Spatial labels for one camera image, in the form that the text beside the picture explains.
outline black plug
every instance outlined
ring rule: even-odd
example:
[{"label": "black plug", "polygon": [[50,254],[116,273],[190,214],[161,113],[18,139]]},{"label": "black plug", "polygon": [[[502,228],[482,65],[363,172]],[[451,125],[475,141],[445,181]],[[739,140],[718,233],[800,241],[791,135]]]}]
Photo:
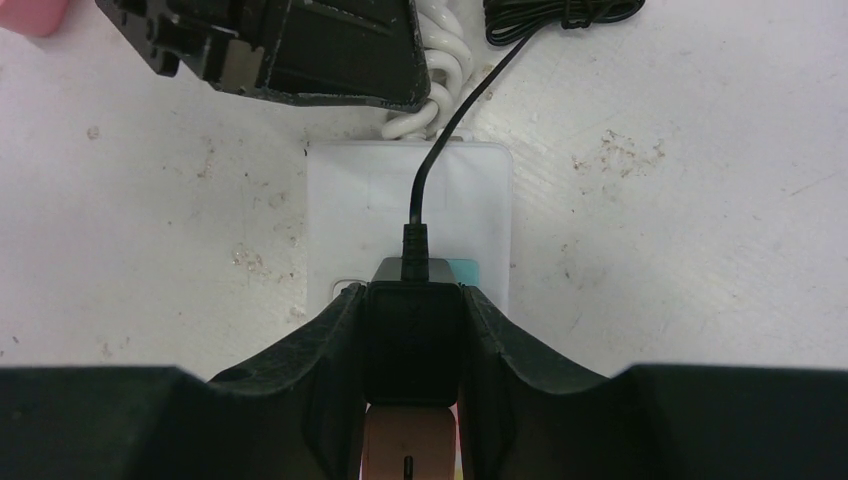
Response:
[{"label": "black plug", "polygon": [[[465,318],[462,290],[447,260],[428,258],[426,227],[423,232],[423,253],[417,244],[408,248],[421,236],[404,242],[404,258],[383,260],[365,294],[363,389],[372,404],[456,403]],[[407,257],[410,252],[415,252],[412,258]],[[405,273],[411,273],[409,280],[402,279]]]}]

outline white table surface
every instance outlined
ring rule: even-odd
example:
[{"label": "white table surface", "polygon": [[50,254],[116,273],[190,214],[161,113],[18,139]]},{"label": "white table surface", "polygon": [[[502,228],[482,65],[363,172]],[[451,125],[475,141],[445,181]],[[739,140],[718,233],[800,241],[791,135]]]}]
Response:
[{"label": "white table surface", "polygon": [[[480,3],[456,10],[483,68]],[[466,122],[515,157],[512,318],[604,374],[848,368],[846,82],[843,0],[538,35]],[[158,78],[91,0],[52,38],[0,32],[0,364],[208,378],[291,332],[303,147],[381,118]]]}]

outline cable strain relief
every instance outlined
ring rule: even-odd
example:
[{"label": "cable strain relief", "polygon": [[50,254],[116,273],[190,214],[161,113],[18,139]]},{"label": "cable strain relief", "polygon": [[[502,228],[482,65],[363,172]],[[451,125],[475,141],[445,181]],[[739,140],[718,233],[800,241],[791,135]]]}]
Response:
[{"label": "cable strain relief", "polygon": [[426,282],[430,279],[430,247],[427,241],[427,225],[407,224],[403,226],[403,257],[401,280]]}]

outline black cable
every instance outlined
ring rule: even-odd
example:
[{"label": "black cable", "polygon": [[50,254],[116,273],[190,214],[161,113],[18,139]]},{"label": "black cable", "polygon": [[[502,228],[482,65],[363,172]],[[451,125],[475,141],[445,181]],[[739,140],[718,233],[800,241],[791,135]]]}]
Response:
[{"label": "black cable", "polygon": [[565,29],[586,28],[592,23],[619,22],[635,15],[644,4],[645,0],[484,0],[486,37],[489,43],[508,45],[520,41],[462,102],[415,174],[412,198],[409,201],[409,223],[403,228],[402,280],[426,282],[429,279],[427,225],[421,223],[424,186],[430,169],[474,102],[542,27],[556,20],[560,20]]},{"label": "black cable", "polygon": [[502,47],[551,23],[559,22],[569,30],[620,22],[644,5],[645,0],[483,0],[486,40]]},{"label": "black cable", "polygon": [[433,144],[433,148],[430,149],[430,152],[427,153],[427,157],[424,158],[424,161],[421,163],[421,167],[418,168],[418,173],[415,174],[415,180],[412,182],[412,198],[409,201],[409,223],[411,225],[420,225],[421,224],[421,210],[424,205],[424,185],[427,182],[427,175],[430,173],[430,169],[433,168],[433,164],[436,163],[436,159],[439,158],[439,155],[444,150],[445,145],[447,145],[448,140],[450,140],[451,135],[453,135],[453,131],[456,130],[456,126],[459,125],[459,122],[462,120],[462,117],[468,112],[474,102],[480,98],[480,95],[489,88],[489,85],[495,81],[495,78],[509,65],[509,62],[518,55],[518,52],[530,41],[530,38],[533,36],[536,31],[539,30],[544,25],[540,25],[534,31],[530,31],[524,38],[516,45],[506,56],[501,60],[498,65],[492,69],[491,73],[486,75],[486,78],[480,82],[480,85],[477,85],[477,88],[471,92],[471,95],[462,102],[462,105],[456,110],[456,113],[453,114],[450,121],[447,125],[445,125],[445,129],[442,131],[442,134],[439,135],[439,138],[436,139],[436,143]]}]

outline pink object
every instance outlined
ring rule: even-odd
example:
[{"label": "pink object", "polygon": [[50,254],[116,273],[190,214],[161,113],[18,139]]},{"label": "pink object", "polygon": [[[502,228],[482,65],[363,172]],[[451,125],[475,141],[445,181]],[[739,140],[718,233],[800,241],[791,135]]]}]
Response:
[{"label": "pink object", "polygon": [[0,0],[0,27],[32,37],[55,32],[70,0]]}]

